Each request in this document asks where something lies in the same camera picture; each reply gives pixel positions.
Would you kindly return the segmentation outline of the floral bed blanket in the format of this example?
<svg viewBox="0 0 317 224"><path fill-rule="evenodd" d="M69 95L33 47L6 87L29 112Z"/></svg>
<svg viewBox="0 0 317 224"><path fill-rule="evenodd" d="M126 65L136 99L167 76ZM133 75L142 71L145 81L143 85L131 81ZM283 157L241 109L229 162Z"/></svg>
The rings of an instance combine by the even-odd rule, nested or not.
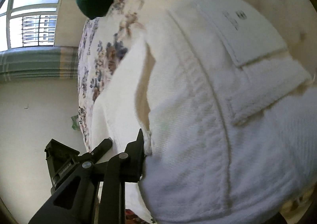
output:
<svg viewBox="0 0 317 224"><path fill-rule="evenodd" d="M85 147L93 149L92 111L100 93L110 83L130 43L161 5L175 0L113 0L108 12L87 18L78 48L79 127ZM316 71L316 0L245 0L279 30L295 55L306 48L303 58Z"/></svg>

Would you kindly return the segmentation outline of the white pants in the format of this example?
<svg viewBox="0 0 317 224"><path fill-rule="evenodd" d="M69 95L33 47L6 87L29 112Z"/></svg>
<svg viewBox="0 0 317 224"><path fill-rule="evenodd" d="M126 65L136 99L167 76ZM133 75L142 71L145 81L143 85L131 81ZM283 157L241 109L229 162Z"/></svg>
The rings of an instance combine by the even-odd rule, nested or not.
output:
<svg viewBox="0 0 317 224"><path fill-rule="evenodd" d="M126 206L157 223L262 223L316 182L316 87L242 0L179 0L147 22L98 96L92 141L143 132Z"/></svg>

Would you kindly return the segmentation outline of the window with bars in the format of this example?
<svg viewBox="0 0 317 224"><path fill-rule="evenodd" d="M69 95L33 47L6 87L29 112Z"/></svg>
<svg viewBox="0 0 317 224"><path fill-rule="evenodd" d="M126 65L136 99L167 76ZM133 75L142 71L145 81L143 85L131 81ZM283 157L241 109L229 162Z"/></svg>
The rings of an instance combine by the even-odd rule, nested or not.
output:
<svg viewBox="0 0 317 224"><path fill-rule="evenodd" d="M53 46L61 0L5 0L1 6L1 51Z"/></svg>

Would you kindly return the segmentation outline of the left green curtain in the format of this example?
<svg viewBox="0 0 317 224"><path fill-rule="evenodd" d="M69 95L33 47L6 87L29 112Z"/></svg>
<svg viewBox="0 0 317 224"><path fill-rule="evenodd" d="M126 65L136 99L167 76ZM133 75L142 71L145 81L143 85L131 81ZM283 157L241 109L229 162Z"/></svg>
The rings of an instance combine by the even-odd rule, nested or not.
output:
<svg viewBox="0 0 317 224"><path fill-rule="evenodd" d="M25 47L1 52L1 83L77 77L77 47Z"/></svg>

